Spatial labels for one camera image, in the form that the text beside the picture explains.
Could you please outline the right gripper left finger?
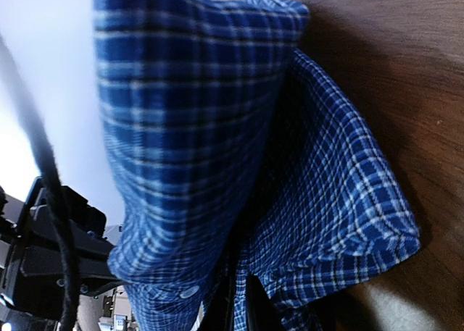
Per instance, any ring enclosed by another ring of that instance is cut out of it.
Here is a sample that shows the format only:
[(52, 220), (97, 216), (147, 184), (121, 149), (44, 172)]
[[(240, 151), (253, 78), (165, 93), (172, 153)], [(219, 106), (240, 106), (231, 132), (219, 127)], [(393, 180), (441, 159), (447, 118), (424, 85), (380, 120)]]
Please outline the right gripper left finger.
[(235, 278), (224, 277), (204, 315), (202, 331), (232, 331), (234, 329), (235, 290)]

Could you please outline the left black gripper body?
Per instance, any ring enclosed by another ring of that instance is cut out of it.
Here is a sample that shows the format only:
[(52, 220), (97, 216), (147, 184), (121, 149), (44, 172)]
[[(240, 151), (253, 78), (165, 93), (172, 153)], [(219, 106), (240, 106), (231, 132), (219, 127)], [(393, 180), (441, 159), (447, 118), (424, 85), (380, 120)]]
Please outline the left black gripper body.
[[(70, 229), (77, 252), (80, 294), (98, 296), (119, 286), (107, 259), (113, 245), (104, 236), (106, 216), (73, 189)], [(49, 218), (45, 190), (37, 177), (20, 209), (1, 202), (1, 306), (48, 320), (62, 315), (65, 275)]]

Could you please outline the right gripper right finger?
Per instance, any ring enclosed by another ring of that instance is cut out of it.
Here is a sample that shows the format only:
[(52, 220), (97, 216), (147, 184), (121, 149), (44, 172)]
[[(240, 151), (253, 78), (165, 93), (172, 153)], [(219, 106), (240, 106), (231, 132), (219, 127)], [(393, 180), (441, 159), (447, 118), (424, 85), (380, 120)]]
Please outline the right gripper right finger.
[(283, 325), (259, 278), (246, 278), (246, 327), (248, 331), (283, 331)]

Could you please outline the blue checkered shirt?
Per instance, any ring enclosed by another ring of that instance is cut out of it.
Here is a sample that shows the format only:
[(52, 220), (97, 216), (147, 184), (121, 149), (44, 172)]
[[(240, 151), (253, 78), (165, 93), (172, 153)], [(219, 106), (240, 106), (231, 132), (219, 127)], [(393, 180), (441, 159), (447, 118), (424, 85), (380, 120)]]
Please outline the blue checkered shirt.
[(292, 0), (94, 0), (99, 108), (125, 205), (108, 265), (143, 330), (190, 330), (213, 296), (247, 328), (257, 277), (285, 330), (420, 249), (365, 120), (297, 45)]

